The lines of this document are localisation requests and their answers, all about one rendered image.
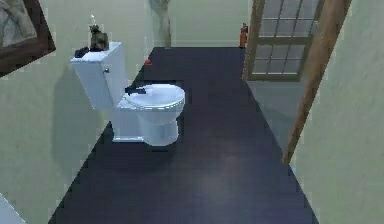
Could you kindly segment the white toilet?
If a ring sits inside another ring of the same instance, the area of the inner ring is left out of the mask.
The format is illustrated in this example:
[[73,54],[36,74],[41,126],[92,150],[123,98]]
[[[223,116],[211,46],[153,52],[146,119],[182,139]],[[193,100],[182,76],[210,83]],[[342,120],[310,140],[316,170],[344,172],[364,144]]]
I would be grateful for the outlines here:
[[[72,58],[71,64],[92,108],[108,113],[114,142],[174,143],[179,137],[177,118],[185,105],[184,89],[168,83],[134,86],[125,59],[123,44],[111,42],[107,51],[89,51]],[[146,93],[128,95],[129,86],[144,88]]]

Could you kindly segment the black object on toilet seat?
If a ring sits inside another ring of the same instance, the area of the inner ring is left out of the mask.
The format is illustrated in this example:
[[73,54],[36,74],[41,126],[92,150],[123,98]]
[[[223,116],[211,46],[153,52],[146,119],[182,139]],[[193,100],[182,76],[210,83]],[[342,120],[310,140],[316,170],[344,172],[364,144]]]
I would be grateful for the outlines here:
[[128,95],[131,95],[131,94],[145,94],[146,90],[144,88],[136,88],[136,87],[129,86],[129,87],[125,88],[125,92]]

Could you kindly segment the red plunger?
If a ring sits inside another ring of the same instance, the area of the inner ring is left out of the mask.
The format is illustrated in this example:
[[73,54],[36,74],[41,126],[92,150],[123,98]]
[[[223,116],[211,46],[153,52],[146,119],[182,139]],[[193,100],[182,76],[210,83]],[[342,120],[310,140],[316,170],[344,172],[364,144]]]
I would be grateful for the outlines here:
[[145,66],[151,66],[152,65],[152,62],[150,60],[151,48],[148,45],[147,37],[144,37],[144,49],[145,49],[145,55],[144,55],[145,56],[145,62],[144,62],[144,65]]

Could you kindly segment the red bottle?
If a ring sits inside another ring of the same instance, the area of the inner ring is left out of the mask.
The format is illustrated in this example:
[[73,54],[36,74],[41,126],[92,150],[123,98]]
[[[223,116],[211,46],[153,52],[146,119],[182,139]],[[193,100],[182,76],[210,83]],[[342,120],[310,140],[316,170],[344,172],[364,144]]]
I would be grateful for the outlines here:
[[248,34],[248,25],[246,23],[242,23],[240,28],[240,39],[239,39],[239,48],[243,49],[247,43],[247,34]]

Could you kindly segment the wooden glass pane door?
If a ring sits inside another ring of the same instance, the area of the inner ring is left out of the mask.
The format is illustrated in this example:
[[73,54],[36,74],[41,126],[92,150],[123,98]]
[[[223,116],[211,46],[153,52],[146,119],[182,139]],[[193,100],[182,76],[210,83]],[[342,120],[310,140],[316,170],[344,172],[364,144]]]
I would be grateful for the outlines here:
[[299,81],[324,0],[251,0],[242,78]]

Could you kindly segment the brown spiky plant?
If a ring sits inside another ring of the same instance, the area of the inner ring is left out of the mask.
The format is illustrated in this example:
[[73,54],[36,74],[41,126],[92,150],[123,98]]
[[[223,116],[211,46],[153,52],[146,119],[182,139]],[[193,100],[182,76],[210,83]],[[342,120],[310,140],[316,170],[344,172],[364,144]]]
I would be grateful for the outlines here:
[[91,52],[107,51],[109,49],[108,35],[103,33],[97,24],[90,26]]

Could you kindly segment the brown framed wall picture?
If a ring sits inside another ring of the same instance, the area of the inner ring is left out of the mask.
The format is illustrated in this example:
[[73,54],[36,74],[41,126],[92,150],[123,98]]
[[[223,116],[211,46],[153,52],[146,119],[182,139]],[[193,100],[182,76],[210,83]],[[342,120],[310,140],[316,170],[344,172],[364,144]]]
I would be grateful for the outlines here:
[[55,50],[39,0],[0,0],[0,78]]

